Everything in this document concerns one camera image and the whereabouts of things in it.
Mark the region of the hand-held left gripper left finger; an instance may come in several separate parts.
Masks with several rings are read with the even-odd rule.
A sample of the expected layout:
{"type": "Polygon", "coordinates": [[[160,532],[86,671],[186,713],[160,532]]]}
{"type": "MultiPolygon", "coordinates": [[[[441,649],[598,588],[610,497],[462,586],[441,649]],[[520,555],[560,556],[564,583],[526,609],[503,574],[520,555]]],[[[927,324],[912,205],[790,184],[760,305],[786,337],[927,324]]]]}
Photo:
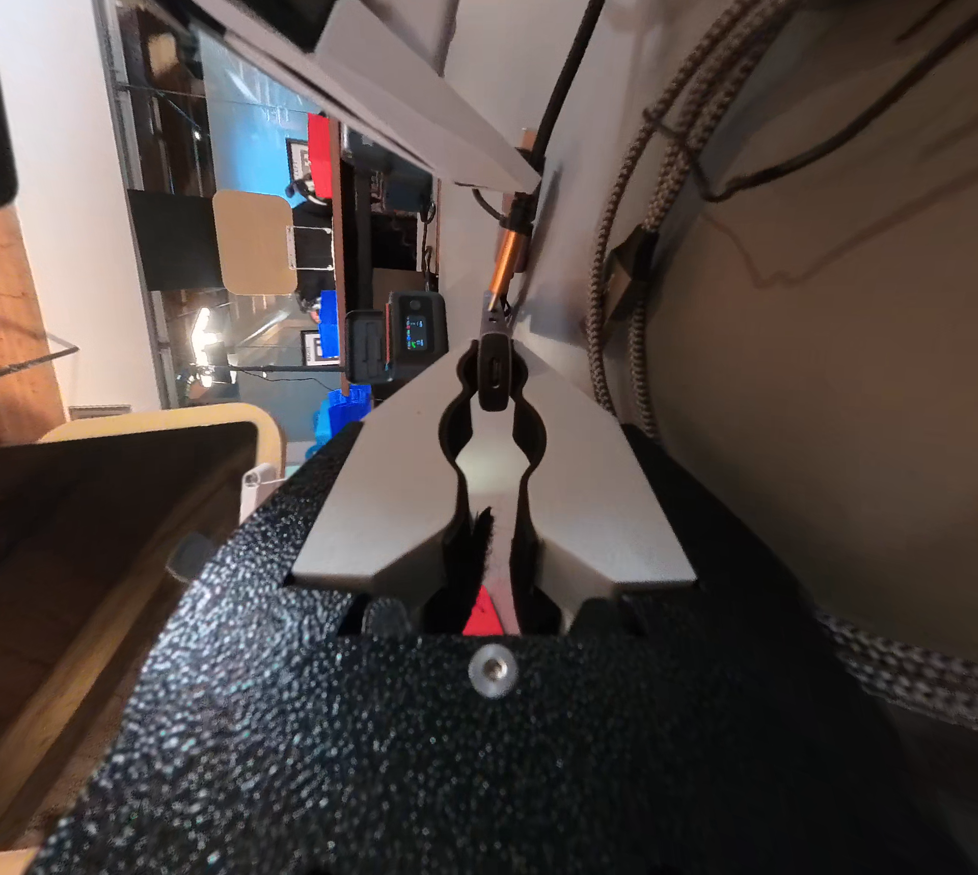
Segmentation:
{"type": "Polygon", "coordinates": [[[458,455],[471,441],[478,347],[438,359],[356,424],[291,570],[304,588],[392,599],[424,632],[462,633],[483,586],[492,509],[458,455]]]}

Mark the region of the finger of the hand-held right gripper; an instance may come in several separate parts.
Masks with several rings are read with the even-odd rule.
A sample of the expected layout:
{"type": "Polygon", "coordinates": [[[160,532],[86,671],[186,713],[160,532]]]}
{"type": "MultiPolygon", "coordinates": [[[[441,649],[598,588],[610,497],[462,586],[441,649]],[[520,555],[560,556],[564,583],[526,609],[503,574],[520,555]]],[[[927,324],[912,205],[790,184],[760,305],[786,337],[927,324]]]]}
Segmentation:
{"type": "Polygon", "coordinates": [[[534,192],[540,173],[359,0],[338,0],[315,49],[324,107],[446,181],[534,192]]]}

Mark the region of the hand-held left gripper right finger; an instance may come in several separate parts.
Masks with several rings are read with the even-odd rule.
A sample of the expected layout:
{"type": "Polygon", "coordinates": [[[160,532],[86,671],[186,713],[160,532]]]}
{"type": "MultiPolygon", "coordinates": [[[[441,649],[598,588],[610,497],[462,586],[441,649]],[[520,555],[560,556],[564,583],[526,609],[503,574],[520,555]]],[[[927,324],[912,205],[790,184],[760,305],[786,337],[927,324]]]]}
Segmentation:
{"type": "Polygon", "coordinates": [[[523,634],[566,631],[590,600],[687,588],[696,575],[618,420],[513,347],[520,478],[509,579],[523,634]]]}

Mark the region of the dark grey usb-c adapter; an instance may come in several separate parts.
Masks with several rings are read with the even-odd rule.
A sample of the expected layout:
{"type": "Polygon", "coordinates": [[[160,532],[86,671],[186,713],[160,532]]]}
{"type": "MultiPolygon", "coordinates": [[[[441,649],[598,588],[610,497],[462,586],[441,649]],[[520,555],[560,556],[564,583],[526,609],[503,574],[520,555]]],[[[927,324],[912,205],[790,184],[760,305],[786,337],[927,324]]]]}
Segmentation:
{"type": "Polygon", "coordinates": [[[484,295],[476,356],[476,388],[481,409],[502,412],[511,392],[511,320],[505,298],[484,295]]]}

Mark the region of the small red bin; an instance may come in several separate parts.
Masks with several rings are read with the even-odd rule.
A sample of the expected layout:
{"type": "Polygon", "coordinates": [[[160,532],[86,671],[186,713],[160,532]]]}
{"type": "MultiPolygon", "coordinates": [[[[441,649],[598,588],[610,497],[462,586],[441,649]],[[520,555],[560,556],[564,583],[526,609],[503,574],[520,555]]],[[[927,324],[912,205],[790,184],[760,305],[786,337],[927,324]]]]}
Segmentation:
{"type": "Polygon", "coordinates": [[[333,202],[340,190],[333,123],[324,114],[309,113],[307,132],[310,177],[315,197],[333,202]]]}

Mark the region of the black power station with screen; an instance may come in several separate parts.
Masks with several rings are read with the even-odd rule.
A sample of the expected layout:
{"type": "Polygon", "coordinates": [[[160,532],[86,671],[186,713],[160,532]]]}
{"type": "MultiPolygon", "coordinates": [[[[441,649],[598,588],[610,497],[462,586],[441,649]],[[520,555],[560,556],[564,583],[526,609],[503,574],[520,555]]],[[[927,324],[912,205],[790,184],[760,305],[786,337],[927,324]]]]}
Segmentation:
{"type": "Polygon", "coordinates": [[[345,375],[354,385],[408,382],[448,350],[446,306],[436,292],[392,292],[384,308],[345,318],[345,375]]]}

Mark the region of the blue handled tote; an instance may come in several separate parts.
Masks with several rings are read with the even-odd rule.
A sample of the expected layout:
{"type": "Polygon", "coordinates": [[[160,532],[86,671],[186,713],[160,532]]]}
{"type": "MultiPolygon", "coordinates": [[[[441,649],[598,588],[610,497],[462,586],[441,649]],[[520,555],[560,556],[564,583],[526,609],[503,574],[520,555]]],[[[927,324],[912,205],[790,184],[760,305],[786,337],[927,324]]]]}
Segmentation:
{"type": "Polygon", "coordinates": [[[372,408],[373,395],[369,385],[352,384],[348,393],[340,389],[328,391],[313,413],[315,446],[326,444],[348,424],[362,420],[372,408]]]}

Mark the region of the black wall panel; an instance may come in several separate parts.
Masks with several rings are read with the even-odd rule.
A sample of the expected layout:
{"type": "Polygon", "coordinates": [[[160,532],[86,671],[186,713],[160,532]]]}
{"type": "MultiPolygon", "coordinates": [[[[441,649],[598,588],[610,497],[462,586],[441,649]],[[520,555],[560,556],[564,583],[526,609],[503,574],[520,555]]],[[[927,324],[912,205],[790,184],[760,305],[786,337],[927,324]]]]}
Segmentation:
{"type": "Polygon", "coordinates": [[[150,292],[224,287],[211,199],[138,189],[127,197],[150,292]]]}

